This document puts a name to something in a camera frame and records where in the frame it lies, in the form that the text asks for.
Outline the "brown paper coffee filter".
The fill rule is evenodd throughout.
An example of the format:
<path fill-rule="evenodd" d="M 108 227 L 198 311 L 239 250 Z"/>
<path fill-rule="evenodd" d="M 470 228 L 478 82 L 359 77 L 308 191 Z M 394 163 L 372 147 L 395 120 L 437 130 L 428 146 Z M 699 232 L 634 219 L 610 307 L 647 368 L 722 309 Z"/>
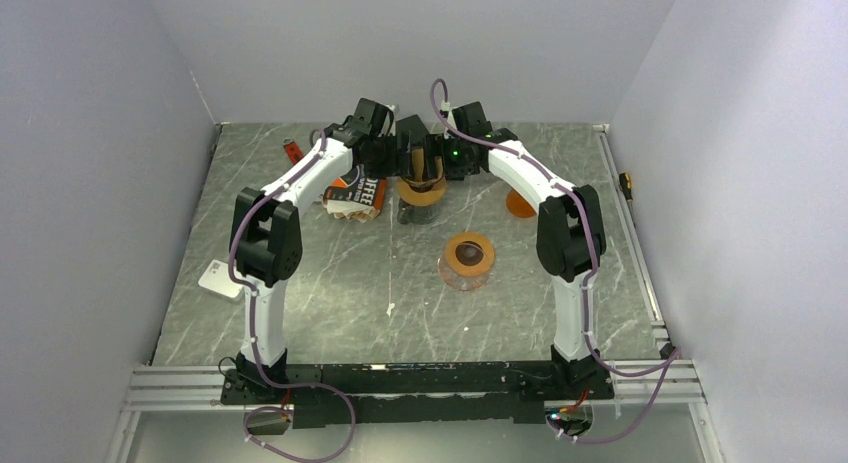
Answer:
<path fill-rule="evenodd" d="M 425 179 L 435 178 L 438 172 L 432 168 L 432 164 L 428 161 L 428 155 L 425 148 L 415 148 L 411 151 L 412 156 L 412 177 Z"/>

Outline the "grey glass carafe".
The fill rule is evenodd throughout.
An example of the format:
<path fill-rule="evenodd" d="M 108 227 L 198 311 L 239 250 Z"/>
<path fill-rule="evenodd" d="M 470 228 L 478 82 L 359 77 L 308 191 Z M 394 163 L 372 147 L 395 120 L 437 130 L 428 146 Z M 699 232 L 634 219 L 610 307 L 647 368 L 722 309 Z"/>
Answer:
<path fill-rule="evenodd" d="M 427 225 L 437 219 L 438 213 L 439 210 L 436 205 L 415 206 L 400 200 L 397 221 L 401 225 Z"/>

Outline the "orange coffee filter box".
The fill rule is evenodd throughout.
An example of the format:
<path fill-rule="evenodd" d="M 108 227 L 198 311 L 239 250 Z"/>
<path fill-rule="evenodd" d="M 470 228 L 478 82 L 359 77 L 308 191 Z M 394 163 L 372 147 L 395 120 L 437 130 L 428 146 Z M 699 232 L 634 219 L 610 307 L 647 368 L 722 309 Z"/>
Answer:
<path fill-rule="evenodd" d="M 351 172 L 324 190 L 322 204 L 336 219 L 367 222 L 382 213 L 386 189 L 385 179 L 366 178 Z"/>

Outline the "pink dripper with wooden ring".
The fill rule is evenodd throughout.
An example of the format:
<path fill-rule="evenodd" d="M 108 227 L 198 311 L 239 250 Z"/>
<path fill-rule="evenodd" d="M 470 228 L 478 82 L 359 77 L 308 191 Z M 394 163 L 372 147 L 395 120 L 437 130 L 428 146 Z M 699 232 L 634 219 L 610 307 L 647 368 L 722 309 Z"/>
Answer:
<path fill-rule="evenodd" d="M 458 291 L 474 291 L 489 279 L 496 252 L 480 233 L 462 232 L 452 236 L 438 259 L 438 273 L 444 283 Z"/>

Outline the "clear glass ribbed dripper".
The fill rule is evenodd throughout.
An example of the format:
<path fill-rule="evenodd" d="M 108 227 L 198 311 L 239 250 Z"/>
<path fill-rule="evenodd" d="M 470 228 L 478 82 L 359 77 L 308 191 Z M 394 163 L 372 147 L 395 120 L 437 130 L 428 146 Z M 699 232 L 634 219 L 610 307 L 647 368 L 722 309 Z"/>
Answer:
<path fill-rule="evenodd" d="M 401 177 L 400 180 L 409 187 L 412 191 L 415 192 L 426 192 L 432 191 L 438 185 L 441 185 L 445 180 L 444 175 L 440 174 L 435 178 L 425 179 L 421 178 L 413 178 L 413 177 Z"/>

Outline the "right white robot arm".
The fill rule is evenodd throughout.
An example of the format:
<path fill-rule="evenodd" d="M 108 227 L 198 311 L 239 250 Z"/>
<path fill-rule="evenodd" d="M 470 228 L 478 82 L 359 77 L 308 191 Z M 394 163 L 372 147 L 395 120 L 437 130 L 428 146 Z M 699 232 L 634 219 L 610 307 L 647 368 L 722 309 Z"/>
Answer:
<path fill-rule="evenodd" d="M 431 100 L 445 135 L 475 146 L 474 163 L 507 183 L 537 212 L 536 253 L 555 294 L 551 384 L 574 398 L 605 369 L 594 336 L 594 283 L 606 236 L 597 191 L 559 177 L 508 129 L 494 130 L 479 103 Z"/>

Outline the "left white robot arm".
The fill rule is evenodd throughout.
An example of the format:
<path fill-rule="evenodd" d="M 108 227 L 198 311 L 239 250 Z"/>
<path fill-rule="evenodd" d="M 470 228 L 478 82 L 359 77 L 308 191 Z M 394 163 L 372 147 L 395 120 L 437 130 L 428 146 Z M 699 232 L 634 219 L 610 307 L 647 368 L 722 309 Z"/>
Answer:
<path fill-rule="evenodd" d="M 236 357 L 248 390 L 264 403 L 287 389 L 284 300 L 303 257 L 301 217 L 341 176 L 388 141 L 394 109 L 362 98 L 340 123 L 311 132 L 311 148 L 281 177 L 236 198 L 229 276 L 243 288 L 245 333 Z"/>

